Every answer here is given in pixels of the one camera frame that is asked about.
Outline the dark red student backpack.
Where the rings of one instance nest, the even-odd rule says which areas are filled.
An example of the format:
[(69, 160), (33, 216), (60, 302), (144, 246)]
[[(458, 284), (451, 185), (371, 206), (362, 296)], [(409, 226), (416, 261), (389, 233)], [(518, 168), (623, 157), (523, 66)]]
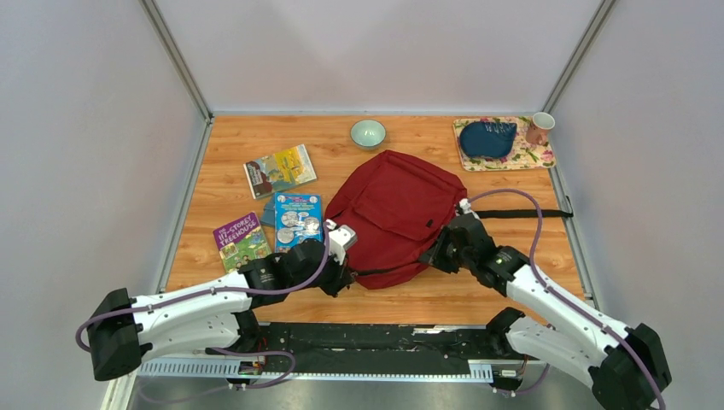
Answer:
[[(467, 195), (456, 175), (413, 155), (385, 150), (349, 175), (327, 205), (324, 217), (356, 232), (357, 242), (347, 252), (348, 266), (357, 283), (380, 290), (408, 282), (431, 267), (417, 259), (457, 216), (455, 207)], [(533, 209), (473, 210), (471, 214), (481, 222), (537, 216)], [(498, 247), (497, 254), (484, 263), (482, 273), (472, 275), (480, 284), (504, 294), (507, 283), (529, 258), (509, 247)]]

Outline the blue comic paperback book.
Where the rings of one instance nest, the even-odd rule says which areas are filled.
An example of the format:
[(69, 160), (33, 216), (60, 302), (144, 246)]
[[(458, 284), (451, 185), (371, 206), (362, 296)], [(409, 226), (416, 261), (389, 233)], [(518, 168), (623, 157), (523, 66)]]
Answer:
[(287, 252), (307, 239), (323, 241), (321, 196), (278, 192), (273, 203), (276, 252)]

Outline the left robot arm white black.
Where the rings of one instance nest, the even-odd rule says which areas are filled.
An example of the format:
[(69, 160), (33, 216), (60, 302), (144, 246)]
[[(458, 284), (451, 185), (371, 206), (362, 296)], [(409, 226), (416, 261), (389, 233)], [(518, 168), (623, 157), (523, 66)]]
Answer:
[(337, 296), (353, 281), (347, 269), (352, 245), (338, 237), (307, 239), (184, 290), (135, 297), (125, 288), (107, 293), (80, 328), (88, 337), (84, 347), (94, 379), (119, 378), (146, 361), (195, 349), (253, 353), (261, 340), (254, 310), (306, 288)]

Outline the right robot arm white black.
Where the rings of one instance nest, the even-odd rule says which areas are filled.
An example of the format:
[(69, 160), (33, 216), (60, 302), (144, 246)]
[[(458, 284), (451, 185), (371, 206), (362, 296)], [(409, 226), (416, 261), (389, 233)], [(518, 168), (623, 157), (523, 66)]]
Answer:
[(495, 356), (516, 352), (543, 360), (587, 386), (605, 409), (665, 407), (662, 393), (672, 376), (660, 336), (574, 298), (532, 256), (496, 245), (472, 214), (455, 217), (419, 260), (443, 272), (464, 268), (546, 320), (542, 325), (512, 307), (501, 311), (488, 323), (487, 346)]

